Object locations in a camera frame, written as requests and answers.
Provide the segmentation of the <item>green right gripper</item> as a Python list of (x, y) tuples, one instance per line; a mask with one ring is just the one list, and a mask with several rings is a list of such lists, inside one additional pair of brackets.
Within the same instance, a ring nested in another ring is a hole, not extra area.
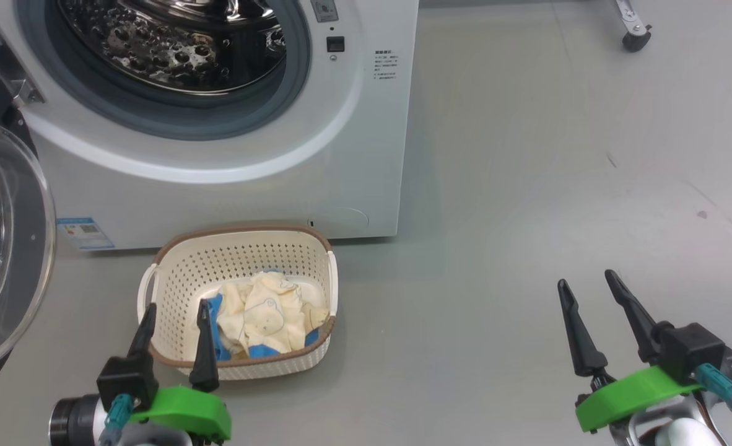
[[(638, 346), (638, 357), (648, 365), (656, 365), (660, 345), (652, 336), (656, 321), (613, 270), (604, 272), (613, 299), (623, 308)], [(573, 372), (578, 377), (598, 377), (606, 373), (606, 356), (598, 350), (579, 313), (578, 302), (566, 279), (557, 282), (562, 318), (564, 319)], [(590, 393), (575, 408), (583, 432), (603, 429), (627, 419), (656, 404), (678, 395), (685, 395), (703, 386), (683, 385), (658, 366), (647, 367)]]

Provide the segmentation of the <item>black glass washer door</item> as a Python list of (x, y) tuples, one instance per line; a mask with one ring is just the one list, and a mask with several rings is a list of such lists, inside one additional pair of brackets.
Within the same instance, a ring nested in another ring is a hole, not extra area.
[(0, 371), (37, 315), (55, 239), (53, 197), (32, 143), (0, 125)]

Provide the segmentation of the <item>cream perforated laundry basket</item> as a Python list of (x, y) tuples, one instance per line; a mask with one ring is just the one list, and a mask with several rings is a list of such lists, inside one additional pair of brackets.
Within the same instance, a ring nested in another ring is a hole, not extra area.
[(303, 286), (310, 299), (328, 310), (318, 337), (298, 352), (263, 359), (222, 361), (222, 381), (259, 379), (304, 372), (326, 355), (337, 321), (339, 275), (332, 246), (302, 227), (221, 228), (190, 232), (157, 252), (137, 291), (137, 316), (150, 303), (157, 317), (150, 351), (157, 362), (188, 375), (196, 357), (196, 314), (202, 299), (215, 297), (225, 282), (246, 283), (259, 272), (276, 270)]

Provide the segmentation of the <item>cream garment with bear print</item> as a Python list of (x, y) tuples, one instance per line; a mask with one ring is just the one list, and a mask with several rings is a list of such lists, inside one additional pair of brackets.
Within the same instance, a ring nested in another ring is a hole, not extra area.
[(297, 352), (330, 316), (321, 286), (276, 270), (227, 281), (208, 299), (219, 361)]

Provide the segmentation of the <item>stainless steel washing machine drum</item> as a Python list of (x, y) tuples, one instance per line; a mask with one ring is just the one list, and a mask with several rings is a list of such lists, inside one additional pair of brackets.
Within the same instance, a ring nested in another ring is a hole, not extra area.
[(54, 0), (85, 48), (143, 84), (226, 94), (285, 60), (267, 0)]

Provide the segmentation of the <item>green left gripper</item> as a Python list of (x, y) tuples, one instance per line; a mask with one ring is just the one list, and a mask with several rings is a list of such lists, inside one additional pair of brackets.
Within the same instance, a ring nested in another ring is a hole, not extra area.
[[(128, 358), (152, 356), (150, 343), (156, 318), (157, 304), (150, 303), (140, 319), (128, 350)], [(129, 422), (151, 422), (193, 434), (207, 443), (222, 444), (231, 439), (232, 422), (224, 401), (211, 393), (219, 387), (215, 337), (217, 324), (213, 321), (211, 305), (207, 300), (199, 303), (196, 325), (199, 338), (190, 373), (193, 389), (182, 386), (160, 388), (150, 408), (134, 412)]]

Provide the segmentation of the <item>grey frame leg with caster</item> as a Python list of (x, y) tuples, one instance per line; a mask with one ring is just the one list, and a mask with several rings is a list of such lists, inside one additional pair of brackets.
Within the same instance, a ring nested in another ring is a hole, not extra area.
[(651, 25), (644, 23), (632, 5), (632, 0), (615, 0), (616, 10), (626, 28), (622, 45), (628, 53), (638, 53), (651, 40)]

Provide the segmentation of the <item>grey warning label sticker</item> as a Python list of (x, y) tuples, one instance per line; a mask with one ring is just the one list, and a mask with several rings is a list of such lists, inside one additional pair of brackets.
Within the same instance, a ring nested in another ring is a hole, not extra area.
[(310, 0), (315, 18), (319, 23), (337, 22), (338, 9), (335, 0)]

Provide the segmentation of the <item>white front-load washing machine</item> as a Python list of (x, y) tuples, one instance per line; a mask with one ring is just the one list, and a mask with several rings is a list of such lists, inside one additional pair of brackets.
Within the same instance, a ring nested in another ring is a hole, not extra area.
[(329, 239), (394, 236), (419, 0), (267, 0), (284, 62), (226, 94), (143, 84), (85, 48), (54, 0), (0, 0), (0, 28), (44, 103), (14, 108), (58, 218), (114, 250), (283, 223)]

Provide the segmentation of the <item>blue energy label sticker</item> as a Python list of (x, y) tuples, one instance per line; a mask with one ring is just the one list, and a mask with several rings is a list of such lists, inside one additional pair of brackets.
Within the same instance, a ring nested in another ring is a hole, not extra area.
[(58, 218), (58, 231), (80, 251), (114, 250), (116, 246), (91, 217)]

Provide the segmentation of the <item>metal door hinge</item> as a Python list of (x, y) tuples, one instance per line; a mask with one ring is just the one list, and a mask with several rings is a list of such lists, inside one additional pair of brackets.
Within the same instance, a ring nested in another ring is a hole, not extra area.
[(6, 36), (0, 28), (0, 79), (7, 92), (13, 98), (18, 107), (31, 103), (44, 103), (41, 95), (29, 71), (20, 61), (12, 45), (7, 41)]

